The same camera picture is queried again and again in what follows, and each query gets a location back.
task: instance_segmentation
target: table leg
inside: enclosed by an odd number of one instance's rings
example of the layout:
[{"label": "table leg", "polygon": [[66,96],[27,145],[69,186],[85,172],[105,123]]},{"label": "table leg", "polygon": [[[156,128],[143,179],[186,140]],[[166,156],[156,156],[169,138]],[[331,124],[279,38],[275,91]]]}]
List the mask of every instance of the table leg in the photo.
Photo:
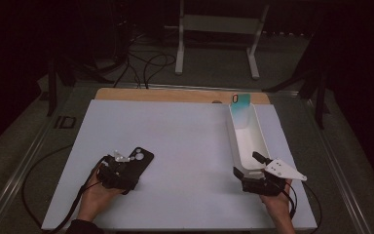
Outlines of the table leg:
[{"label": "table leg", "polygon": [[48,61],[48,94],[49,94],[49,107],[47,116],[52,116],[56,109],[56,66],[53,54],[50,54]]},{"label": "table leg", "polygon": [[183,73],[184,63],[184,0],[180,0],[180,17],[178,26],[178,51],[177,59],[175,61],[175,74],[181,75]]},{"label": "table leg", "polygon": [[256,64],[256,58],[254,57],[254,53],[257,48],[257,44],[259,43],[260,36],[263,31],[264,21],[266,19],[267,12],[269,11],[269,5],[265,5],[262,16],[260,17],[259,24],[257,26],[256,33],[254,34],[254,41],[250,48],[247,48],[247,58],[248,58],[248,65],[250,66],[251,71],[251,78],[254,80],[258,80],[260,78],[259,70]]}]

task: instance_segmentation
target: metal frame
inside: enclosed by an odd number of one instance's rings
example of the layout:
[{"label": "metal frame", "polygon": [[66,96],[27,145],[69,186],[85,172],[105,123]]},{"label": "metal frame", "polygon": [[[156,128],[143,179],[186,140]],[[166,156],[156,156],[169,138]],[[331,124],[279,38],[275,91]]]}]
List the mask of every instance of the metal frame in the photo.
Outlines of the metal frame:
[{"label": "metal frame", "polygon": [[314,109],[314,104],[312,103],[311,99],[302,100],[303,106],[307,112],[307,115],[310,117],[310,122],[312,124],[313,129],[316,130],[317,135],[321,141],[321,144],[324,146],[324,150],[326,152],[326,161],[329,165],[329,169],[332,172],[333,178],[335,179],[335,183],[339,188],[339,192],[342,196],[342,199],[345,202],[346,209],[348,210],[349,215],[351,216],[352,223],[355,226],[357,233],[372,233],[372,229],[369,226],[366,217],[363,214],[363,211],[360,208],[360,205],[357,201],[357,197],[353,192],[348,179],[345,176],[344,170],[341,168],[340,164],[338,163],[337,157],[335,152],[333,151],[328,136],[326,133],[316,124],[316,119],[314,114],[312,113],[312,109]]},{"label": "metal frame", "polygon": [[180,16],[178,26],[178,50],[177,59],[175,62],[175,74],[181,75],[183,73],[184,63],[184,31],[212,31],[212,32],[231,32],[241,34],[254,35],[253,44],[247,48],[248,64],[250,66],[251,78],[258,80],[259,70],[257,68],[254,53],[259,43],[262,34],[264,21],[269,11],[269,5],[263,8],[260,19],[245,19],[245,18],[223,18],[223,17],[210,17],[210,16],[196,16],[184,14],[184,0],[180,0]]}]

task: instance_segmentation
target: dark background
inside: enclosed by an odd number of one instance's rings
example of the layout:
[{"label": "dark background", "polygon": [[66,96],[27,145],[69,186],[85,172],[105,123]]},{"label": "dark background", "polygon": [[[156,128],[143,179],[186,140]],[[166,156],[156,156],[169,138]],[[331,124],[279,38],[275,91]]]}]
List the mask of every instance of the dark background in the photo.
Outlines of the dark background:
[{"label": "dark background", "polygon": [[[91,1],[80,2],[83,6]],[[110,14],[110,1],[97,2],[90,14]],[[251,14],[232,8],[231,1],[216,2],[215,15]],[[264,30],[269,36],[292,33],[312,37],[297,71],[316,66],[316,62],[332,61],[327,88],[334,92],[374,168],[374,1],[332,2],[277,2],[271,6]],[[164,25],[178,24],[178,1],[115,3],[116,21],[129,20],[157,38],[164,38]],[[251,9],[255,3],[243,4]],[[199,14],[211,8],[192,0],[186,1],[186,9]],[[125,49],[123,31],[118,41],[110,40],[99,47],[86,34],[87,27],[93,25],[82,21],[80,14],[84,11],[71,0],[0,1],[0,135],[40,95],[36,81],[48,72],[48,52],[54,45],[76,60],[92,65],[96,58],[116,56],[108,54],[114,43]],[[109,23],[101,19],[97,25],[104,26],[95,27],[106,38],[114,33]],[[318,28],[321,33],[315,34]]]}]

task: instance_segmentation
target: teal object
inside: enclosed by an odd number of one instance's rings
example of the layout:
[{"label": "teal object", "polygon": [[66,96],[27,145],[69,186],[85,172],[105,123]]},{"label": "teal object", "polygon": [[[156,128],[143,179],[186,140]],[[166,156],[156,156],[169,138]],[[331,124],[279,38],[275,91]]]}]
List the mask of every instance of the teal object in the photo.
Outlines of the teal object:
[{"label": "teal object", "polygon": [[235,129],[245,128],[248,124],[250,94],[234,94],[230,104]]}]

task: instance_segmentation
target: hand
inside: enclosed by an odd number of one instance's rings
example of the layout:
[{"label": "hand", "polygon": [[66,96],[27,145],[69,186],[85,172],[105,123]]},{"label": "hand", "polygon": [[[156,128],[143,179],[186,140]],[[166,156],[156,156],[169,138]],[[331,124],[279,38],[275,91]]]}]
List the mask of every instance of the hand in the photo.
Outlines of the hand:
[{"label": "hand", "polygon": [[[291,179],[287,179],[288,183],[284,191],[289,194]],[[293,224],[289,214],[289,200],[284,194],[278,196],[263,196],[260,195],[262,202],[265,204],[269,216],[278,229],[280,234],[295,233]]]},{"label": "hand", "polygon": [[98,169],[99,167],[94,170],[87,183],[88,189],[84,191],[81,197],[80,211],[78,212],[77,219],[92,222],[98,214],[108,207],[114,197],[125,191],[123,189],[107,189],[103,187],[96,177]]}]

